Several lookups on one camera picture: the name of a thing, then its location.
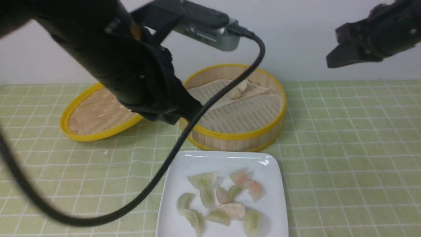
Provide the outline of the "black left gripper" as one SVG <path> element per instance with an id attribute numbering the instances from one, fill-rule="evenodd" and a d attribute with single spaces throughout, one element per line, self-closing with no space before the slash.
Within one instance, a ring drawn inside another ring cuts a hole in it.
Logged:
<path id="1" fill-rule="evenodd" d="M 148 120 L 191 121 L 203 108 L 175 76 L 170 51 L 146 28 L 112 31 L 112 93 Z"/>

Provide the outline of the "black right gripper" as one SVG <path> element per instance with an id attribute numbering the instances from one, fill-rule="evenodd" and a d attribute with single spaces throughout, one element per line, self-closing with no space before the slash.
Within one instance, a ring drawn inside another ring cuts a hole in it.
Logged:
<path id="1" fill-rule="evenodd" d="M 367 18 L 335 30 L 338 45 L 326 56 L 328 68 L 379 63 L 421 40 L 421 2 L 396 0 L 375 6 Z"/>

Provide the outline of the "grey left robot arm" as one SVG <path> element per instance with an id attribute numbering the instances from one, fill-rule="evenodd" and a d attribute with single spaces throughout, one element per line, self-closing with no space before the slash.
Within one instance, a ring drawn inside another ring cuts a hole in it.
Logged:
<path id="1" fill-rule="evenodd" d="M 118 0 L 2 0 L 1 37 L 36 20 L 121 105 L 147 120 L 191 121 L 202 109 L 171 53 Z"/>

